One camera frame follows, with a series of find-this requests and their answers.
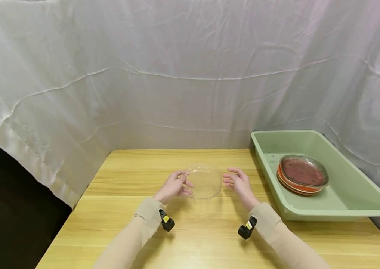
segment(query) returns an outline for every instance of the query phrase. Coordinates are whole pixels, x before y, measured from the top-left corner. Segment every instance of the table surface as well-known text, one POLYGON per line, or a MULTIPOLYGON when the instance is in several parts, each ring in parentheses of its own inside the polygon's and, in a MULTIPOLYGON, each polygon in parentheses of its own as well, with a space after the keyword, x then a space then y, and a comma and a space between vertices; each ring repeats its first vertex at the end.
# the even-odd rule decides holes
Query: table surface
MULTIPOLYGON (((107 157, 37 268, 91 268, 139 203, 172 171, 194 163, 213 164, 222 171, 240 167, 257 198, 277 210, 252 150, 117 150, 107 157)), ((175 227, 170 233, 159 229, 133 269, 285 268, 260 235, 254 233, 247 241, 238 236, 247 212, 227 188, 212 199, 175 198, 166 212, 175 227)), ((368 218, 285 223, 332 268, 380 268, 380 231, 368 218)))

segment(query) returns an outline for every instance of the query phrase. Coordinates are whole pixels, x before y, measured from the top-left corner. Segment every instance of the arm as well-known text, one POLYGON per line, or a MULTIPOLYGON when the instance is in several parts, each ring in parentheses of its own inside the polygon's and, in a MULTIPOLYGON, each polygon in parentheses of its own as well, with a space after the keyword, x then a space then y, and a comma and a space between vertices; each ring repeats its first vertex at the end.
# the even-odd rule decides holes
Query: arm
POLYGON ((240 169, 230 168, 224 174, 224 185, 234 189, 250 216, 257 219, 256 229, 280 259, 291 269, 329 269, 330 266, 281 221, 278 214, 254 196, 248 176, 240 169))
POLYGON ((187 181, 185 171, 172 173, 153 198, 145 199, 130 223, 112 240, 100 255, 94 269, 128 269, 136 255, 157 231, 161 223, 159 209, 175 195, 190 195, 191 190, 182 184, 193 187, 187 181))
POLYGON ((130 268, 139 250, 161 223, 159 209, 164 209, 161 202, 153 198, 145 199, 130 223, 107 246, 93 268, 130 268))

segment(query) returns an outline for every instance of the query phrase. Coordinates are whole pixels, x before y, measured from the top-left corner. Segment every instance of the finger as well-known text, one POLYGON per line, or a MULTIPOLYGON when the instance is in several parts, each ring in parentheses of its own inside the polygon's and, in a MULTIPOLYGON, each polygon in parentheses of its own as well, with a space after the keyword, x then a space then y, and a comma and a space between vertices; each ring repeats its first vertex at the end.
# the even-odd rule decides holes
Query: finger
POLYGON ((178 176, 180 176, 180 175, 186 175, 186 174, 187 174, 187 171, 178 170, 178 171, 175 171, 175 172, 171 173, 169 177, 171 177, 173 179, 177 179, 178 176))
POLYGON ((231 180, 231 179, 223 179, 223 182, 224 183, 228 183, 228 184, 233 184, 233 183, 235 183, 233 180, 231 180))
POLYGON ((233 184, 224 183, 224 186, 228 187, 229 189, 235 189, 235 186, 233 184))
POLYGON ((178 192, 178 195, 184 195, 184 196, 188 196, 188 195, 192 195, 192 194, 193 194, 193 191, 186 189, 184 186, 182 186, 178 192))
POLYGON ((189 180, 186 180, 186 181, 184 182, 184 184, 186 184, 188 187, 192 187, 192 188, 194 188, 193 183, 192 183, 191 181, 189 181, 189 180))
POLYGON ((181 181, 182 184, 184 184, 185 181, 187 181, 187 174, 181 175, 178 178, 179 181, 181 181))
POLYGON ((190 193, 190 194, 193 194, 193 191, 190 190, 190 189, 184 189, 184 192, 186 192, 186 193, 190 193))
POLYGON ((239 168, 229 168, 227 171, 237 173, 240 177, 245 176, 245 173, 239 168))
POLYGON ((239 180, 240 177, 236 174, 224 174, 223 178, 231 179, 231 180, 239 180))

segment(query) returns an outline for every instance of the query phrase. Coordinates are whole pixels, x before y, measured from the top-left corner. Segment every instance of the orange plate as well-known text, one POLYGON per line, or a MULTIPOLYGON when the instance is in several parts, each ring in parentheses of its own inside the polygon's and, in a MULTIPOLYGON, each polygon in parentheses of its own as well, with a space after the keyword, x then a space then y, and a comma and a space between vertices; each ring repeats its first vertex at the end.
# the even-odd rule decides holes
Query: orange plate
POLYGON ((281 165, 278 165, 278 174, 281 176, 281 179, 285 183, 287 183, 287 185, 289 185, 290 187, 293 187, 293 188, 295 188, 297 190, 300 190, 300 191, 303 191, 303 192, 319 192, 320 190, 323 189, 323 187, 321 187, 321 188, 309 187, 309 186, 304 186, 304 185, 296 184, 296 183, 290 181, 286 176, 284 176, 284 173, 282 171, 281 165))
POLYGON ((287 186, 287 184, 285 184, 285 183, 281 180, 281 177, 278 175, 278 173, 276 173, 276 176, 277 176, 277 178, 278 178, 278 181, 281 183, 281 185, 283 185, 286 189, 290 190, 291 192, 294 192, 294 193, 297 193, 297 194, 300 194, 300 195, 305 195, 305 196, 311 196, 311 195, 314 195, 314 193, 300 192, 300 191, 298 191, 298 190, 292 189, 292 187, 287 186))

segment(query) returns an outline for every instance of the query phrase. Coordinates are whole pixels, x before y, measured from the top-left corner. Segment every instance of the green basin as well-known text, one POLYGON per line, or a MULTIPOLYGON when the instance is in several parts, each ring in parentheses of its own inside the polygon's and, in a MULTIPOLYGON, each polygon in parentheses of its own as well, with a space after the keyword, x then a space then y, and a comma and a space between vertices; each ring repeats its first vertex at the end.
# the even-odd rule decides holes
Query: green basin
POLYGON ((355 221, 380 216, 380 188, 322 134, 312 130, 254 131, 251 138, 284 219, 355 221), (329 186, 310 197, 284 188, 276 178, 276 170, 280 158, 288 154, 305 155, 324 164, 329 186))

